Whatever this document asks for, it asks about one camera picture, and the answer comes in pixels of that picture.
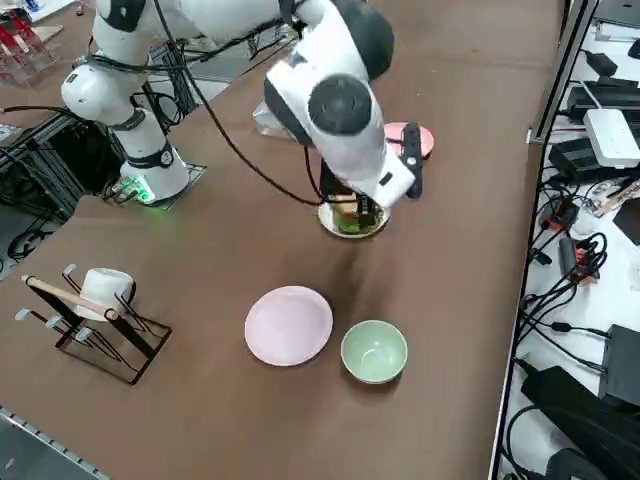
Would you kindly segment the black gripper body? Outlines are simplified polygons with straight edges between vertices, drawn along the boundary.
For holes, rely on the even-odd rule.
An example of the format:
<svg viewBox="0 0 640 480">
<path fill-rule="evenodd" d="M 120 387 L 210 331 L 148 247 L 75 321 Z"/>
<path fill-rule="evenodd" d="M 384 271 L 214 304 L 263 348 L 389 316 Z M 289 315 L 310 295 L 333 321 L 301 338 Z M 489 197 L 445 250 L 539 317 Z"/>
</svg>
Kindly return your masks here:
<svg viewBox="0 0 640 480">
<path fill-rule="evenodd" d="M 338 195 L 355 194 L 358 200 L 358 194 L 336 177 L 324 159 L 320 164 L 320 194 L 325 203 L 335 203 Z"/>
</svg>

